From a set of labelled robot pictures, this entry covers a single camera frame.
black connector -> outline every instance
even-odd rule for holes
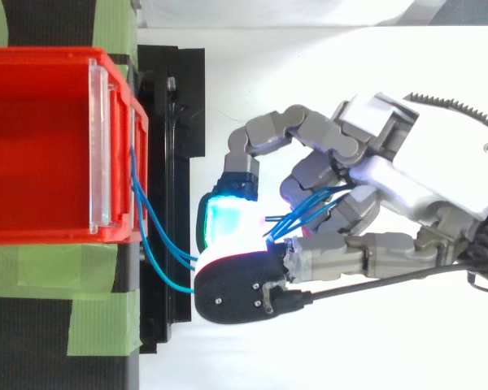
[[[312,294],[308,291],[283,290],[280,287],[275,287],[269,294],[273,313],[277,315],[301,310],[305,305],[312,303]]]

black stripe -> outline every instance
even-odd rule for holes
[[[117,245],[113,293],[128,293],[139,288],[139,243]]]
[[[2,0],[9,46],[92,46],[96,0]]]
[[[72,301],[0,298],[0,360],[67,356]]]

robotic hand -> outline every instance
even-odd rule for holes
[[[199,205],[203,248],[206,202],[214,195],[256,201],[259,163],[295,138],[313,151],[281,185],[292,208],[322,188],[354,188],[304,226],[303,237],[268,250],[198,264],[195,305],[216,323],[270,319],[315,299],[468,271],[488,279],[488,119],[453,100],[378,93],[343,102],[331,118],[304,106],[250,120],[229,137],[224,173]],[[384,206],[418,222],[400,232],[361,232]],[[361,274],[378,280],[311,293],[287,283]]]

red storage container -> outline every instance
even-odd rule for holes
[[[0,48],[0,245],[139,241],[148,118],[96,48]]]

gray metal surface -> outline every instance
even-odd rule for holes
[[[293,167],[291,175],[303,189],[318,190],[325,186],[334,186],[339,179],[331,168],[329,156],[318,150],[312,151],[306,158]]]
[[[250,172],[259,175],[259,162],[248,152],[249,138],[245,128],[238,128],[228,139],[229,153],[224,157],[224,172]]]
[[[364,251],[348,247],[339,233],[294,237],[288,246],[284,266],[294,283],[336,280],[342,274],[363,273]]]
[[[488,26],[488,0],[448,0],[431,26]]]
[[[420,116],[394,157],[394,168],[484,220],[488,216],[488,127],[453,110],[406,104]],[[470,185],[467,178],[475,182]]]
[[[382,206],[412,221],[420,221],[429,205],[445,200],[403,175],[392,162],[379,156],[365,158],[349,173],[358,183],[376,187]]]
[[[416,250],[414,239],[403,233],[368,233],[364,236],[348,236],[350,247],[361,248],[367,255],[369,278],[384,279],[408,272],[434,268],[438,250]]]

